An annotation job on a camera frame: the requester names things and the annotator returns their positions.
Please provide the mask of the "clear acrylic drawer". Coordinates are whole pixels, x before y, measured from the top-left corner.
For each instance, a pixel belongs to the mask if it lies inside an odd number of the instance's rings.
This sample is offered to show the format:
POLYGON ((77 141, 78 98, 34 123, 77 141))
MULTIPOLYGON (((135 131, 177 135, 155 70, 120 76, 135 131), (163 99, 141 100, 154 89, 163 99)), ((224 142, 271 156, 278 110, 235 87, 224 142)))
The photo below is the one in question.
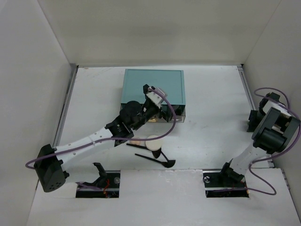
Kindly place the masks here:
MULTIPOLYGON (((185 105, 178 105, 178 116, 176 116, 176 122, 184 122, 186 117, 185 105)), ((161 112, 148 120, 148 122, 166 122, 161 115, 161 112)))

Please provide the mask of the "teal drawer organizer box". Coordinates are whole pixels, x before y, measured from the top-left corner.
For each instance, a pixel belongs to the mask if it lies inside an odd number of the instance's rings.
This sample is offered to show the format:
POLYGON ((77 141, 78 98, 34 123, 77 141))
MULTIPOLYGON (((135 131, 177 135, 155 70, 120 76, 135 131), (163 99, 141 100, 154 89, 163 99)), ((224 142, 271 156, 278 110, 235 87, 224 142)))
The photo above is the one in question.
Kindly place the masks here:
POLYGON ((167 93, 167 100, 172 105, 186 105, 184 71, 182 70, 146 70, 126 69, 122 87, 121 103, 145 102, 143 86, 162 89, 167 93))

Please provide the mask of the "beige makeup sponge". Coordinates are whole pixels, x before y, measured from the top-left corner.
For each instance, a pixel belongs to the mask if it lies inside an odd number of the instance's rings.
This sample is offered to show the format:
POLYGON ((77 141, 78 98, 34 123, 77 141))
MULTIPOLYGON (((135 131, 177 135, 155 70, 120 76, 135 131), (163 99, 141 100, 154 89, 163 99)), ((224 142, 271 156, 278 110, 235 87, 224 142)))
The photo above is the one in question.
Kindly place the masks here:
POLYGON ((131 140, 131 141, 129 141, 129 143, 132 145, 145 145, 144 140, 141 140, 139 137, 137 139, 138 140, 131 140))

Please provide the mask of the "thin black makeup brush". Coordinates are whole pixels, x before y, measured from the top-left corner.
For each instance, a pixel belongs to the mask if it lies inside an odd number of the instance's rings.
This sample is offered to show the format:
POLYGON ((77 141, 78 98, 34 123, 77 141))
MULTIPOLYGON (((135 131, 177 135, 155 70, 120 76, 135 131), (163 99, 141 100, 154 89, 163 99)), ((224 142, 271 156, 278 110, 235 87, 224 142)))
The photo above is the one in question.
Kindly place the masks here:
POLYGON ((147 147, 143 146, 143 145, 135 145, 135 144, 131 144, 131 143, 127 143, 127 146, 131 146, 131 147, 135 147, 135 148, 140 148, 140 149, 145 149, 148 150, 147 147))

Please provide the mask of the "white round powder puff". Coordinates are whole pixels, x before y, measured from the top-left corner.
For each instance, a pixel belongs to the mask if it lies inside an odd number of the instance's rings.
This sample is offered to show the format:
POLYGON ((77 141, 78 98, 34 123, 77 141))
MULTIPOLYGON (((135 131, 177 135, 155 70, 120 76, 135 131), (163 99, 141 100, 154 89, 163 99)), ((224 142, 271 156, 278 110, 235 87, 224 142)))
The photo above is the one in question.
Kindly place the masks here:
POLYGON ((155 140, 150 140, 152 138, 157 138, 158 136, 156 135, 151 135, 149 137, 147 137, 147 141, 145 141, 145 146, 148 150, 150 151, 158 151, 163 144, 163 140, 162 139, 155 139, 155 140))

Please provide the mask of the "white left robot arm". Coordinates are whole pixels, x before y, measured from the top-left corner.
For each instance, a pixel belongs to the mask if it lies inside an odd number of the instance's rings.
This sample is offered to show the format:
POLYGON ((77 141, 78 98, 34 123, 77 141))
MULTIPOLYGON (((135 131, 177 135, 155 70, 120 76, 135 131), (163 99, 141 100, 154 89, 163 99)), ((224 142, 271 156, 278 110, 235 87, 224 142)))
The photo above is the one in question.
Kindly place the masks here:
POLYGON ((43 146, 34 160, 26 163, 26 167, 35 170, 45 193, 62 187, 70 177, 68 169, 77 161, 92 155, 96 151, 115 148, 127 141, 140 141, 134 137, 134 131, 143 126, 156 115, 163 115, 162 103, 169 107, 173 118, 175 110, 167 100, 167 94, 160 88, 143 86, 145 102, 130 101, 119 115, 95 133, 67 145, 52 147, 43 146))

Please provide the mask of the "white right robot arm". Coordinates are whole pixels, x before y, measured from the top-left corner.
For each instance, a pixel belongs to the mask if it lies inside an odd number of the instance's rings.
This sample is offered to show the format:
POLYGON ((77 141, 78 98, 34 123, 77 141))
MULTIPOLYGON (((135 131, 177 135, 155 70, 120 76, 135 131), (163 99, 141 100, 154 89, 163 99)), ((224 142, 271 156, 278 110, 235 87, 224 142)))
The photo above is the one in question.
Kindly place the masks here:
POLYGON ((252 132, 252 143, 224 164, 218 174, 219 183, 230 186, 233 182, 241 182, 254 161, 282 153, 300 125, 300 119, 289 112, 289 105, 280 102, 279 94, 266 94, 258 110, 252 110, 249 114, 247 131, 252 132))

